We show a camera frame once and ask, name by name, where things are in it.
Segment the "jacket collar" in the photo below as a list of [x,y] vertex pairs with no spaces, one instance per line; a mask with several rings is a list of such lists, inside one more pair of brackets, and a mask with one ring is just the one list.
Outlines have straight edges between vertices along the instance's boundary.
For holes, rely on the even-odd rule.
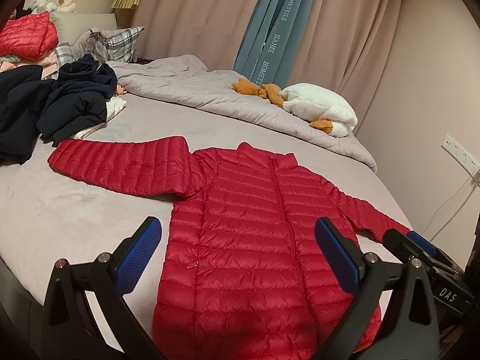
[[270,163],[273,163],[276,169],[293,169],[298,166],[297,159],[293,153],[275,154],[266,150],[255,149],[255,147],[251,147],[247,142],[242,142],[238,145],[237,151],[239,151],[242,156],[264,166],[269,166]]

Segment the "red down jacket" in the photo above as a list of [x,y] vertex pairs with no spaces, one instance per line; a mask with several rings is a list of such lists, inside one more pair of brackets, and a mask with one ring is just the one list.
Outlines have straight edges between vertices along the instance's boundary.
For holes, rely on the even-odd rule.
[[[139,196],[176,193],[154,312],[171,360],[309,359],[348,308],[314,240],[328,216],[343,235],[408,229],[299,166],[247,143],[189,153],[183,137],[145,143],[62,142],[50,166]],[[371,342],[377,311],[360,345]]]
[[36,61],[45,51],[57,47],[57,30],[50,21],[50,14],[27,15],[9,20],[0,33],[0,56],[16,54]]

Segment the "wall socket panel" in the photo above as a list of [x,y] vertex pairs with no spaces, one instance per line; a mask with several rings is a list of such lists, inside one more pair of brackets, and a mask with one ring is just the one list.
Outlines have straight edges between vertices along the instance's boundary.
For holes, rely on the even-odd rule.
[[443,149],[445,149],[450,155],[457,160],[457,162],[463,166],[463,168],[471,176],[476,176],[475,172],[480,168],[480,163],[474,159],[471,154],[466,151],[462,145],[460,145],[450,135],[447,135],[442,143]]

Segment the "blue gripper pad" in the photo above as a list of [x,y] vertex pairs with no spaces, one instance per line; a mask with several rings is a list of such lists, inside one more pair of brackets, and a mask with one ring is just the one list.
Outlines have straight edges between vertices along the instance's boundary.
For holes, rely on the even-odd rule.
[[115,268],[115,287],[119,295],[131,293],[162,238],[162,225],[148,217],[131,238],[127,238],[114,252],[119,256]]
[[423,238],[420,234],[411,231],[407,233],[406,237],[416,243],[418,246],[420,246],[424,251],[426,251],[430,256],[436,257],[437,255],[437,248],[429,243],[425,238]]
[[363,253],[325,217],[315,223],[315,240],[342,289],[356,295],[365,275]]

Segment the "white power cord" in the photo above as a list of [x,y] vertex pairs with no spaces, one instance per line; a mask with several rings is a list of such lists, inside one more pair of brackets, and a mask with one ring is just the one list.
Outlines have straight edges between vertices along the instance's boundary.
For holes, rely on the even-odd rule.
[[453,218],[455,218],[455,216],[459,213],[459,211],[463,208],[463,206],[466,204],[466,202],[469,200],[469,198],[473,195],[473,192],[475,192],[475,190],[477,189],[477,187],[480,187],[480,167],[477,168],[476,171],[473,172],[473,175],[469,176],[468,179],[466,179],[466,181],[462,184],[462,186],[458,189],[457,192],[455,192],[448,200],[446,200],[436,211],[435,213],[433,214],[433,216],[431,217],[431,220],[430,222],[428,223],[428,226],[426,227],[426,229],[422,232],[422,235],[425,234],[428,229],[430,228],[430,225],[432,224],[432,222],[434,221],[435,219],[435,216],[436,214],[450,201],[452,200],[462,189],[463,187],[470,181],[470,179],[473,179],[475,181],[475,186],[474,188],[472,188],[472,191],[469,193],[469,195],[467,196],[467,198],[465,199],[465,201],[462,203],[462,205],[459,207],[459,209],[457,211],[455,211],[455,214],[452,215],[452,217],[447,221],[447,223],[445,223],[441,228],[440,230],[438,230],[431,239],[429,239],[430,242],[432,242],[441,232],[443,229],[445,229],[448,224],[453,220]]

